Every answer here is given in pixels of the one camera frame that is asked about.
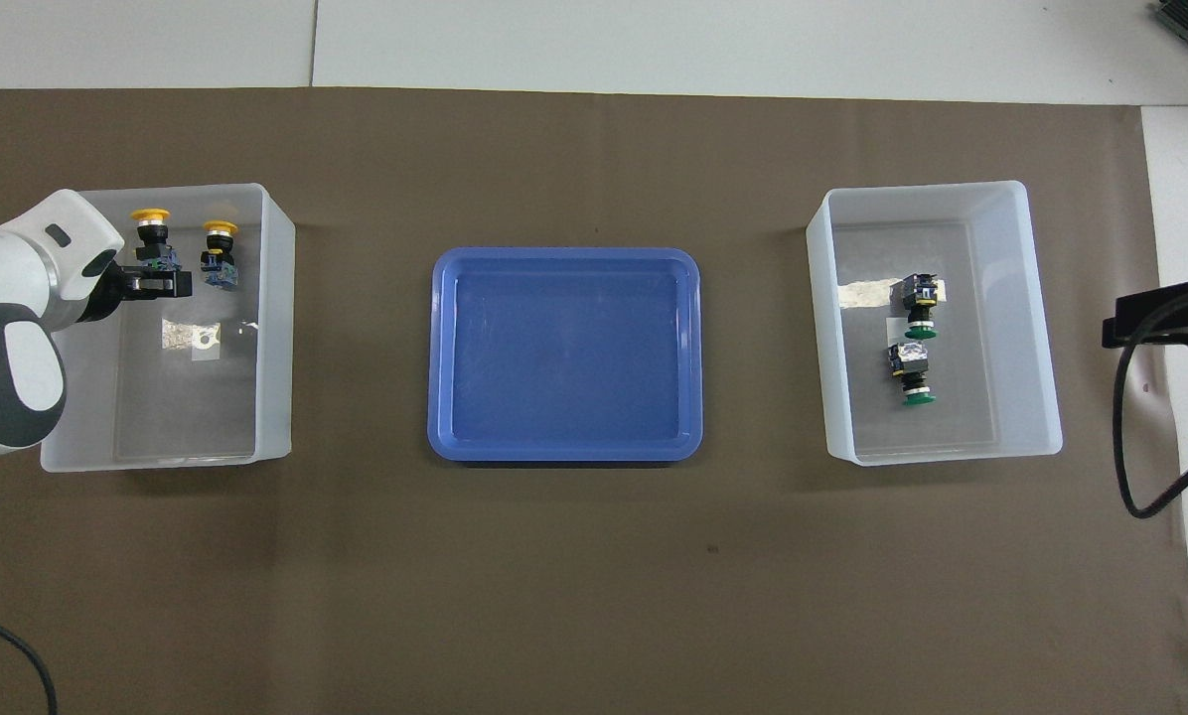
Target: brown paper surface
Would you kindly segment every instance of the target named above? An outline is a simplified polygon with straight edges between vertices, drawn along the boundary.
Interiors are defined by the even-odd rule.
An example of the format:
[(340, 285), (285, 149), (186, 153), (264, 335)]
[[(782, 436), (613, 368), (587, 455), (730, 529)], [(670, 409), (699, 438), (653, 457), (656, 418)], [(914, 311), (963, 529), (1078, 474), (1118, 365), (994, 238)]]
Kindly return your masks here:
[[(1010, 178), (1063, 451), (829, 457), (803, 234), (822, 195)], [(0, 222), (58, 186), (230, 182), (298, 226), (293, 454), (89, 475), (0, 457), (0, 621), (64, 711), (1188, 714), (1180, 514), (1119, 502), (1098, 344), (1112, 299), (1157, 285), (1137, 108), (0, 90)], [(436, 457), (430, 271), (469, 245), (693, 254), (699, 453)], [(1146, 499), (1178, 463), (1138, 358)], [(0, 711), (39, 709), (0, 643)]]

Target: white table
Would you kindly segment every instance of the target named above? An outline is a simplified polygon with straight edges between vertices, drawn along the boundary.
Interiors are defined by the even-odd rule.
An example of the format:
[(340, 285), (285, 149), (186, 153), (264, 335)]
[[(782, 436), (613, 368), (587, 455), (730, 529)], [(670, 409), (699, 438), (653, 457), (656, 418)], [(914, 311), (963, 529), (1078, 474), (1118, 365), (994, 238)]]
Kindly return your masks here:
[[(378, 86), (1140, 105), (1188, 280), (1188, 46), (1143, 0), (0, 0), (0, 87)], [(1169, 349), (1188, 466), (1188, 352)], [(1188, 538), (1188, 494), (1183, 498)], [(1137, 529), (1148, 529), (1138, 524)]]

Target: black cable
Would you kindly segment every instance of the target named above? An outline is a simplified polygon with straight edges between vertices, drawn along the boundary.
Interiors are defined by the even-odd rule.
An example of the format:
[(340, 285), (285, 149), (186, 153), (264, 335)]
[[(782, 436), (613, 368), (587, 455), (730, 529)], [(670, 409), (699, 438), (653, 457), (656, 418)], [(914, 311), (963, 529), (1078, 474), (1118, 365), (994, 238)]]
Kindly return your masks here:
[(30, 644), (23, 641), (21, 638), (17, 637), (17, 634), (12, 633), (12, 631), (4, 628), (4, 626), (0, 626), (0, 639), (5, 639), (5, 641), (15, 646), (17, 651), (23, 652), (25, 658), (30, 659), (31, 665), (33, 665), (33, 669), (37, 670), (37, 673), (39, 673), (42, 689), (45, 691), (45, 710), (48, 711), (48, 715), (57, 715), (58, 709), (57, 702), (55, 701), (55, 684), (51, 683), (51, 675), (45, 671), (45, 663), (42, 662), (39, 654), (33, 652)]
[(1112, 393), (1111, 419), (1112, 447), (1114, 447), (1116, 451), (1116, 476), (1119, 480), (1119, 494), (1124, 498), (1124, 506), (1129, 508), (1131, 515), (1138, 517), (1138, 519), (1149, 519), (1158, 514), (1158, 512), (1163, 511), (1163, 507), (1169, 506), (1178, 494), (1183, 493), (1184, 488), (1188, 488), (1188, 469), (1169, 488), (1163, 489), (1163, 494), (1158, 494), (1158, 498), (1149, 504), (1149, 506), (1138, 507), (1133, 501), (1133, 493), (1129, 488), (1129, 470), (1124, 469), (1124, 382), (1129, 378), (1129, 363), (1133, 361), (1133, 352), (1136, 352), (1137, 346), (1146, 340), (1146, 336), (1155, 329), (1158, 322), (1171, 316), (1173, 312), (1176, 312), (1176, 309), (1184, 304), (1188, 304), (1188, 293), (1170, 299), (1168, 303), (1149, 312), (1138, 323), (1133, 334), (1129, 336), (1129, 344), (1124, 346), (1124, 353), (1119, 356), (1119, 367), (1116, 369), (1116, 388)]

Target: blue tray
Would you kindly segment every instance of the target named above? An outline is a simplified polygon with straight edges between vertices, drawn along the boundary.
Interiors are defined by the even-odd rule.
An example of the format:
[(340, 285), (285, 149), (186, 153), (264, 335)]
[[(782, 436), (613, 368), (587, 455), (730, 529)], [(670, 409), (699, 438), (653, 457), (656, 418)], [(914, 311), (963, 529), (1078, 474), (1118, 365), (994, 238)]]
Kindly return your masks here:
[(461, 462), (675, 462), (700, 447), (700, 271), (675, 248), (454, 248), (428, 434)]

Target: translucent plastic box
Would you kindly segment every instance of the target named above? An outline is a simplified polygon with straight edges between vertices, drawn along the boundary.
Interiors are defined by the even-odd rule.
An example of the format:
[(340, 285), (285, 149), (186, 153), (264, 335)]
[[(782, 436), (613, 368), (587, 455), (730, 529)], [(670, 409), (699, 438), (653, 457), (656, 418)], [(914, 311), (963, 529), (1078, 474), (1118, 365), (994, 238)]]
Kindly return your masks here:
[[(877, 466), (1062, 449), (1026, 186), (834, 189), (807, 247), (830, 454)], [(925, 341), (937, 399), (917, 406), (885, 355), (906, 324), (887, 286), (911, 273), (944, 289)]]
[[(293, 367), (293, 223), (249, 185), (82, 191), (126, 238), (131, 211), (171, 211), (169, 245), (192, 272), (192, 295), (126, 302), (112, 316), (55, 334), (68, 398), (42, 443), (50, 472), (246, 464), (290, 451)], [(240, 227), (232, 249), (239, 287), (200, 271), (206, 221)]]

